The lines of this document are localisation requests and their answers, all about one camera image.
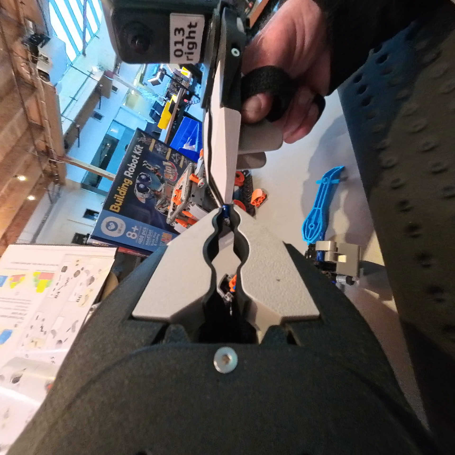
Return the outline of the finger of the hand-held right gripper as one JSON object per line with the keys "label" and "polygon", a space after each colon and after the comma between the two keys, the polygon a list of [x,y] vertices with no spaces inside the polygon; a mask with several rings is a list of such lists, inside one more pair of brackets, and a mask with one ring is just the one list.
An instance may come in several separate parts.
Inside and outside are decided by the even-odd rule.
{"label": "finger of the hand-held right gripper", "polygon": [[213,132],[213,116],[211,110],[205,111],[204,120],[202,124],[203,129],[203,158],[204,158],[204,165],[206,170],[207,176],[207,185],[210,189],[213,198],[216,203],[221,203],[221,195],[219,189],[215,183],[213,172],[212,172],[212,132]]}
{"label": "finger of the hand-held right gripper", "polygon": [[241,126],[241,113],[221,106],[222,85],[219,63],[210,103],[210,184],[221,207],[232,203]]}

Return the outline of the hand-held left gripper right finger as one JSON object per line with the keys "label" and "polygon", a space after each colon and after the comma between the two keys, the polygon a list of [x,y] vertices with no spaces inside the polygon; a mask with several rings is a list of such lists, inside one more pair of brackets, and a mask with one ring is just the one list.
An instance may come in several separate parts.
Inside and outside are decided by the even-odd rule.
{"label": "hand-held left gripper right finger", "polygon": [[259,342],[272,326],[315,320],[320,312],[284,242],[239,207],[230,210],[240,259],[236,295]]}

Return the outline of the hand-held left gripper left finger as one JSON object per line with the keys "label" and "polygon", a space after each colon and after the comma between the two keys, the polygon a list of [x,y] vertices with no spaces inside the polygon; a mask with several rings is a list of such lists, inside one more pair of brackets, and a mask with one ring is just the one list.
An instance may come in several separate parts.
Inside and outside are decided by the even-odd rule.
{"label": "hand-held left gripper left finger", "polygon": [[204,304],[215,291],[213,259],[219,253],[221,209],[171,241],[134,308],[136,319],[204,323]]}

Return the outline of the blue plastic bin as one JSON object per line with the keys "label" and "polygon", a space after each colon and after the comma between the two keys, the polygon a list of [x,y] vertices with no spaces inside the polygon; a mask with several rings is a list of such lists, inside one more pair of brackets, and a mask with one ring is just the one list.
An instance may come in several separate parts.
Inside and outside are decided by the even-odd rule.
{"label": "blue plastic bin", "polygon": [[170,147],[190,161],[197,162],[203,149],[202,122],[183,117]]}

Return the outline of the black wheel brick assembly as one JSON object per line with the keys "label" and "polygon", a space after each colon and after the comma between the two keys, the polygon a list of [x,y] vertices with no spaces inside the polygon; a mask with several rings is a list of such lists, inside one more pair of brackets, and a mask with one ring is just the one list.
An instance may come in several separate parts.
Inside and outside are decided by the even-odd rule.
{"label": "black wheel brick assembly", "polygon": [[338,288],[354,285],[362,275],[361,247],[355,244],[319,242],[329,250],[317,250],[317,243],[310,243],[304,256]]}

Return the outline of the person's right forearm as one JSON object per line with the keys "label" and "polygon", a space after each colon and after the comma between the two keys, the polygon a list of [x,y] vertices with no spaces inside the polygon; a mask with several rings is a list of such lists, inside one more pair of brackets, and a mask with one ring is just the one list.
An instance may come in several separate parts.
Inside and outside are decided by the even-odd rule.
{"label": "person's right forearm", "polygon": [[327,25],[331,94],[366,61],[371,49],[432,10],[430,1],[324,0],[315,2]]}

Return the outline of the person's right hand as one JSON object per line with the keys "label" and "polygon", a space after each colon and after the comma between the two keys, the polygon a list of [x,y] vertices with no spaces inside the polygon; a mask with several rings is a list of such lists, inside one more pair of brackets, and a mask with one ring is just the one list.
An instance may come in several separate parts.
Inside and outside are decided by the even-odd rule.
{"label": "person's right hand", "polygon": [[331,51],[325,16],[315,1],[290,0],[277,11],[246,47],[242,73],[276,66],[297,82],[287,111],[275,125],[284,142],[295,143],[308,135],[318,121],[316,94],[327,96]]}

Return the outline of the yellow plastic bin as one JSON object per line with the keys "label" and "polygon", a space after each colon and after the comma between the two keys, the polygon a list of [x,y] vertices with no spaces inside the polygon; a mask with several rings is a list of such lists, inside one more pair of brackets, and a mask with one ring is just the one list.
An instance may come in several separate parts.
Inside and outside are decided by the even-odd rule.
{"label": "yellow plastic bin", "polygon": [[176,107],[176,100],[177,98],[173,96],[170,101],[168,101],[165,106],[163,107],[161,117],[159,122],[157,123],[157,126],[159,129],[167,129],[170,119],[174,113],[175,107]]}

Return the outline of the grey orange brick assembly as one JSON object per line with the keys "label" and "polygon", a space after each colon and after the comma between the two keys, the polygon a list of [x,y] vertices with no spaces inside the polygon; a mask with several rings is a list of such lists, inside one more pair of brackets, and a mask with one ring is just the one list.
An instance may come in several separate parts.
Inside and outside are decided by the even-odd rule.
{"label": "grey orange brick assembly", "polygon": [[225,274],[218,283],[217,291],[226,304],[231,304],[234,301],[236,279],[236,275]]}

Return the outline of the grey orange tracked toy robot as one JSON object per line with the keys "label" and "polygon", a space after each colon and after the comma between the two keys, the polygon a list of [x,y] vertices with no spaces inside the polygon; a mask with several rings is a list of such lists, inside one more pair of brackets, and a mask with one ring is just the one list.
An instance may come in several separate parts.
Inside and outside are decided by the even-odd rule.
{"label": "grey orange tracked toy robot", "polygon": [[[237,170],[232,202],[251,216],[255,216],[258,209],[250,204],[253,190],[251,171]],[[183,233],[216,206],[207,185],[203,150],[201,150],[197,163],[189,164],[174,185],[167,205],[167,224],[176,232]]]}

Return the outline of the blue brick separator tool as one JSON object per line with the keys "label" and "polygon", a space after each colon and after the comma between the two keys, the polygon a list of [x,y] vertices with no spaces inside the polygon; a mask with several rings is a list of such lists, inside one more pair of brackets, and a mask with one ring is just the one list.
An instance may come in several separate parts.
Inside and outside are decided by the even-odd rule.
{"label": "blue brick separator tool", "polygon": [[344,179],[343,171],[344,166],[334,167],[316,181],[318,190],[315,200],[301,228],[303,240],[308,245],[325,239],[330,205],[338,184]]}

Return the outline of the blue robot kit box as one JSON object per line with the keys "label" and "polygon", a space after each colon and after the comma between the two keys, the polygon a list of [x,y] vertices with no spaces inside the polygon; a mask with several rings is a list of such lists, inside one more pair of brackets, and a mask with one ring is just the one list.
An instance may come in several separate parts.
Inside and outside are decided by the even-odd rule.
{"label": "blue robot kit box", "polygon": [[148,256],[179,235],[167,224],[174,185],[190,161],[137,128],[88,242]]}

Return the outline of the white instruction booklet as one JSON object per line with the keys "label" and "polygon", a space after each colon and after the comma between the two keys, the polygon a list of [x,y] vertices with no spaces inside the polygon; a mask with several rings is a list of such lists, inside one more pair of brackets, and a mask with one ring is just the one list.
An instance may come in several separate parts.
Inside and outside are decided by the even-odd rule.
{"label": "white instruction booklet", "polygon": [[20,434],[111,270],[112,247],[11,245],[1,257],[1,445]]}

